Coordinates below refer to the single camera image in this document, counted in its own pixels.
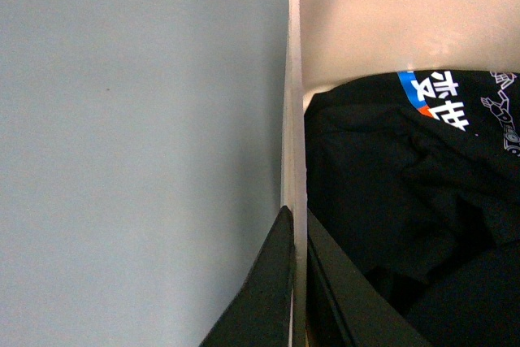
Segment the black fabric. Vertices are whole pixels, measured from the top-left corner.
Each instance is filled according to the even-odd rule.
[[[201,347],[287,347],[294,259],[293,216],[284,206],[244,286]]]
[[[430,345],[370,286],[312,213],[308,229],[307,313],[317,345]]]
[[[457,86],[437,88],[436,81],[448,76]],[[514,127],[514,119],[520,124],[520,82],[516,75],[490,72],[414,77],[421,86],[430,83],[422,103],[428,110],[414,104],[395,73],[314,96],[305,113],[309,208],[375,289],[401,314],[410,313],[428,340],[457,345],[468,328],[451,329],[449,317],[435,312],[442,303],[429,294],[452,286],[456,295],[463,284],[455,284],[469,275],[465,267],[475,259],[484,260],[471,279],[492,292],[494,282],[486,278],[491,261],[483,254],[520,240]],[[443,116],[443,107],[455,102],[458,114]],[[504,256],[520,267],[518,252]],[[520,292],[518,273],[511,278],[516,288],[508,297]],[[421,302],[432,308],[425,313],[441,316],[442,327],[420,327],[429,320],[411,314]],[[479,309],[462,311],[466,318],[460,321],[493,311]],[[486,329],[495,338],[490,345],[501,345],[511,327],[495,322]]]

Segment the printed graphic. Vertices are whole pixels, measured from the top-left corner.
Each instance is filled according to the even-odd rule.
[[[452,72],[433,72],[430,77],[420,83],[413,72],[398,72],[403,89],[410,103],[419,113],[466,131],[470,123],[464,119],[464,103],[452,102],[452,97],[457,96],[458,83],[453,81]],[[426,98],[432,98],[430,102],[438,102],[438,106],[430,107]]]
[[[507,89],[517,76],[514,73],[497,73],[497,72],[489,72],[491,76],[495,78],[495,82],[501,86],[502,89]]]
[[[520,137],[514,126],[513,116],[509,112],[509,97],[504,91],[514,83],[517,76],[512,73],[490,73],[495,78],[496,83],[500,85],[500,90],[498,90],[500,102],[495,102],[491,98],[481,98],[480,101],[499,120],[500,125],[502,125],[502,129],[504,130],[504,149],[520,156]]]

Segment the white wall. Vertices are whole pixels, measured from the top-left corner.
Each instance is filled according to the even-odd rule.
[[[0,345],[197,345],[278,210],[287,0],[0,6]]]

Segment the beige wall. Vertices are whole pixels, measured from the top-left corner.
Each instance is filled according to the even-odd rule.
[[[520,0],[301,0],[306,102],[380,72],[520,71]]]

